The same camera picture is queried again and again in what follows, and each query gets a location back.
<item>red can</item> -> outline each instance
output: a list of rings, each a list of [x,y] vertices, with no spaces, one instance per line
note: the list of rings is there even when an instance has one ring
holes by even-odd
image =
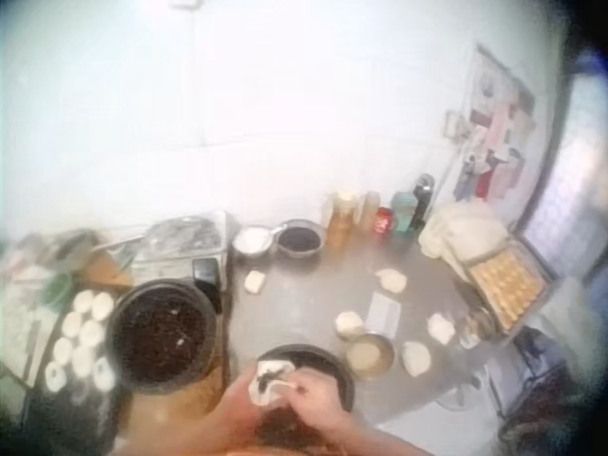
[[[373,231],[379,235],[384,235],[395,227],[395,222],[396,218],[392,211],[388,207],[381,207],[373,221]]]

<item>small dish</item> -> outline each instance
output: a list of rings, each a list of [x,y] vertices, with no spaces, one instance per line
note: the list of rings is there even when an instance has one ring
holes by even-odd
[[[276,244],[279,252],[287,257],[313,257],[325,246],[325,228],[313,221],[293,219],[281,226]]]
[[[352,355],[355,347],[361,345],[374,346],[379,350],[377,360],[370,366],[364,369],[358,369],[352,364]],[[379,378],[392,369],[395,361],[395,348],[392,346],[390,339],[382,334],[375,332],[366,332],[355,337],[346,350],[346,362],[351,371],[359,378],[372,380]]]
[[[238,231],[232,246],[236,252],[244,257],[258,258],[266,254],[275,236],[273,230],[261,225],[244,226]]]

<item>dark sauce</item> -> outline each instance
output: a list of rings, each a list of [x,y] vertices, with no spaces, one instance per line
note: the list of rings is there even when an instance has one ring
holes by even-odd
[[[292,252],[310,252],[319,248],[321,238],[310,228],[295,226],[281,233],[278,243]]]
[[[198,309],[173,292],[144,295],[145,305],[124,316],[120,338],[124,366],[143,382],[164,382],[179,375],[196,359],[204,341],[204,321]]]

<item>metal table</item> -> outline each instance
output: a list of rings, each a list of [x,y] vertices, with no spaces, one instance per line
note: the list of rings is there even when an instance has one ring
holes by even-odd
[[[267,350],[290,343],[316,345],[343,358],[346,343],[337,337],[334,319],[344,311],[356,311],[365,319],[373,293],[379,292],[402,305],[393,339],[397,356],[382,378],[356,382],[355,411],[378,424],[469,380],[496,346],[482,342],[468,351],[458,344],[458,334],[447,347],[428,335],[427,318],[442,313],[458,321],[468,313],[470,301],[460,290],[460,279],[443,261],[424,256],[416,238],[353,234],[341,251],[326,247],[312,262],[277,253],[253,263],[236,261],[229,325],[235,368],[240,370]],[[384,268],[408,277],[401,294],[390,294],[380,286],[374,273]],[[243,288],[244,277],[252,269],[267,274],[258,295]],[[401,347],[407,340],[422,342],[432,356],[431,369],[416,378],[408,375],[401,361]]]

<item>jar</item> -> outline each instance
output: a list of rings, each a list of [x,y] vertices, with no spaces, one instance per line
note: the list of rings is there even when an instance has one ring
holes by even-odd
[[[373,228],[376,213],[380,207],[380,194],[377,192],[368,192],[363,200],[361,209],[361,217],[357,223],[357,229],[361,233],[369,233]]]
[[[340,192],[333,196],[333,212],[327,229],[327,244],[338,248],[345,245],[354,225],[357,200],[354,194]]]

